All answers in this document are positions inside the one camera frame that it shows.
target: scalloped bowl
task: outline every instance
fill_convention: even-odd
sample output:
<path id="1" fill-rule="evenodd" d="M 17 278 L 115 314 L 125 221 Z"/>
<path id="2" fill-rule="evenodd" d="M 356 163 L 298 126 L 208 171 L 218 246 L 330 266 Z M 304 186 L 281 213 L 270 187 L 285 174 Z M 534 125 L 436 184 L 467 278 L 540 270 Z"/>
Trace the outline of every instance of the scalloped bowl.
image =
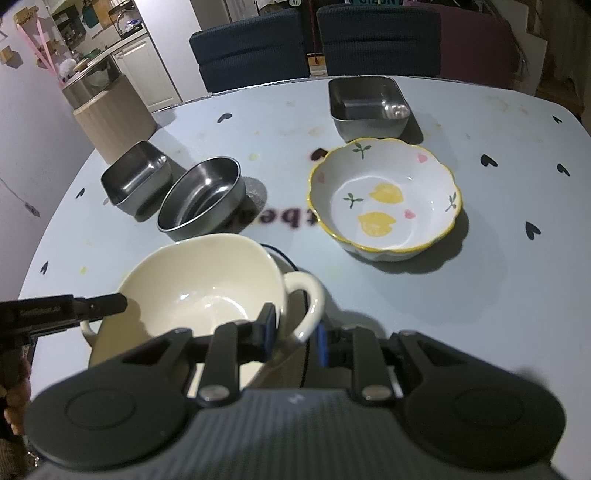
<path id="1" fill-rule="evenodd" d="M 453 229 L 462 194 L 452 172 L 428 150 L 396 139 L 359 138 L 315 166 L 308 204 L 345 250 L 397 262 Z"/>

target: cream pot with handles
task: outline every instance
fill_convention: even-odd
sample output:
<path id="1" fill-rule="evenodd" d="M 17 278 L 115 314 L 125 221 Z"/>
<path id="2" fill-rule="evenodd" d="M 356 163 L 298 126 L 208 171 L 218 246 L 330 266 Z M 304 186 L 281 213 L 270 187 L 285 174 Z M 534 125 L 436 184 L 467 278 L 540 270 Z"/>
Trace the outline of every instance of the cream pot with handles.
<path id="1" fill-rule="evenodd" d="M 88 322 L 81 322 L 92 347 L 89 367 L 177 327 L 202 336 L 226 322 L 256 320 L 266 302 L 275 304 L 279 326 L 287 318 L 287 297 L 296 290 L 307 293 L 310 306 L 299 325 L 277 339 L 272 364 L 285 360 L 314 332 L 324 312 L 320 282 L 303 272 L 282 274 L 262 246 L 232 233 L 163 247 L 121 284 L 119 292 L 128 299 L 125 312 L 105 318 L 98 333 Z M 242 388 L 262 375 L 261 367 L 256 362 L 241 366 Z M 195 395 L 201 371 L 198 365 L 189 395 Z"/>

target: white cabinet door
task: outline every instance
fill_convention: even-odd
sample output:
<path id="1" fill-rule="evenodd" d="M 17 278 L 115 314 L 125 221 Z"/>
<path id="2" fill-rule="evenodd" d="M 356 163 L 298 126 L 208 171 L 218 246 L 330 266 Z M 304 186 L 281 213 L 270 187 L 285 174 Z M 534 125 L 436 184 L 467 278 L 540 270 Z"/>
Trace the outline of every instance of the white cabinet door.
<path id="1" fill-rule="evenodd" d="M 181 101 L 147 34 L 114 52 L 113 57 L 150 112 Z"/>

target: wooden cylinder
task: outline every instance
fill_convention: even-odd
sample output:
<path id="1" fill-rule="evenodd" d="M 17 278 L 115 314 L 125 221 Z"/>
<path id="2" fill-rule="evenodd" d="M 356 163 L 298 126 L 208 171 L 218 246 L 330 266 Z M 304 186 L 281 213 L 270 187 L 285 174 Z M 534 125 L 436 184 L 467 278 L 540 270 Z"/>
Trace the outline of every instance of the wooden cylinder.
<path id="1" fill-rule="evenodd" d="M 148 140 L 156 121 L 123 74 L 111 85 L 74 110 L 74 118 L 108 164 L 137 142 Z"/>

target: black cable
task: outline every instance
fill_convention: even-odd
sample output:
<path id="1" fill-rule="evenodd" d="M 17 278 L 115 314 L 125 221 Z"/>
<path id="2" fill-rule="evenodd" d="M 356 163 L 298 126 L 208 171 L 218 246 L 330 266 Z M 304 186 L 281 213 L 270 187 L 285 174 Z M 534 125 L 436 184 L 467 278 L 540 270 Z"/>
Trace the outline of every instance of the black cable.
<path id="1" fill-rule="evenodd" d="M 287 262 L 287 264 L 293 269 L 294 272 L 300 271 L 300 269 L 296 267 L 296 264 L 291 261 L 290 257 L 285 255 L 285 253 L 283 253 L 277 247 L 274 247 L 272 245 L 267 245 L 267 244 L 261 244 L 261 246 L 264 248 L 268 248 L 270 250 L 273 250 L 277 255 L 279 255 L 283 260 L 285 260 Z M 306 313 L 307 313 L 308 308 L 310 307 L 310 304 L 308 301 L 308 295 L 305 292 L 304 292 L 304 307 L 306 308 Z M 304 383 L 306 381 L 306 372 L 308 370 L 308 359 L 309 358 L 310 358 L 310 339 L 308 338 L 306 340 L 306 353 L 305 353 L 305 357 L 304 357 L 304 368 L 303 368 L 303 371 L 301 374 L 300 388 L 304 387 Z"/>

